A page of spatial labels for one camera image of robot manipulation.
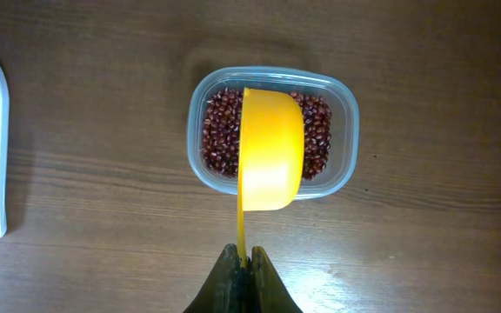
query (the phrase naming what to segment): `wooden surface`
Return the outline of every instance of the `wooden surface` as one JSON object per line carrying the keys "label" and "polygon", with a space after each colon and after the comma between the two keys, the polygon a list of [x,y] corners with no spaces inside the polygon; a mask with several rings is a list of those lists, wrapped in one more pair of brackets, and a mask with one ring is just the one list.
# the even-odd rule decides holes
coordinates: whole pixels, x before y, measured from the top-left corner
{"label": "wooden surface", "polygon": [[307,312],[501,312],[501,1],[0,1],[10,86],[0,312],[179,312],[236,198],[187,161],[229,65],[336,77],[360,109],[336,194],[247,215]]}

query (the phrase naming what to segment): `brown table top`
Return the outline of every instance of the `brown table top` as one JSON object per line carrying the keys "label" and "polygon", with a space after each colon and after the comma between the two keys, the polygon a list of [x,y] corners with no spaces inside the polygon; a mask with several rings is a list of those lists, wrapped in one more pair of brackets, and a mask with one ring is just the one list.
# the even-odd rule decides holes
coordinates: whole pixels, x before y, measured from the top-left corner
{"label": "brown table top", "polygon": [[182,311],[236,234],[188,164],[190,96],[248,64],[360,109],[339,192],[247,215],[304,311],[501,311],[501,4],[0,1],[0,63],[0,312]]}

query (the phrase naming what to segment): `yellow spoon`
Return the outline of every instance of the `yellow spoon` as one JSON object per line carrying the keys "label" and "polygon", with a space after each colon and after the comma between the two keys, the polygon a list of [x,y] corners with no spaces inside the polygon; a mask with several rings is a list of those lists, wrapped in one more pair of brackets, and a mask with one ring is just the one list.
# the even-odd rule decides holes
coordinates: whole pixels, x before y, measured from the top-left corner
{"label": "yellow spoon", "polygon": [[244,89],[237,181],[237,253],[247,265],[244,211],[278,210],[298,192],[303,171],[303,115],[287,94]]}

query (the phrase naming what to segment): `adzuki bean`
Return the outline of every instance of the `adzuki bean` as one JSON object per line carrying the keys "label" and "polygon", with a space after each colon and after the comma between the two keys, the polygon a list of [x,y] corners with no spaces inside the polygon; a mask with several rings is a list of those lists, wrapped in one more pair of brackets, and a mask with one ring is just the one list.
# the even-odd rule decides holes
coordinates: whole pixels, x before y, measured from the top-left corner
{"label": "adzuki bean", "polygon": [[[297,101],[304,121],[303,179],[311,180],[326,168],[330,149],[331,110],[322,97],[289,94]],[[206,167],[234,178],[238,172],[239,126],[243,92],[225,88],[206,102],[202,156]]]}

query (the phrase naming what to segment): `plastic container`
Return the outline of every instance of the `plastic container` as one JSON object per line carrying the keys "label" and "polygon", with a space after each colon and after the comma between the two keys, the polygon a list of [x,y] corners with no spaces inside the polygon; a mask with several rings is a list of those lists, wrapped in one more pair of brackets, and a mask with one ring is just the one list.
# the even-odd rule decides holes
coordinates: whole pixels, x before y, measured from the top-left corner
{"label": "plastic container", "polygon": [[212,93],[225,87],[297,91],[324,97],[332,112],[330,156],[322,173],[301,182],[296,199],[327,196],[349,181],[357,162],[359,129],[357,100],[351,91],[334,78],[303,70],[248,66],[217,70],[203,79],[192,94],[187,121],[187,153],[190,166],[205,184],[220,192],[237,194],[237,179],[207,169],[200,153],[206,101]]}

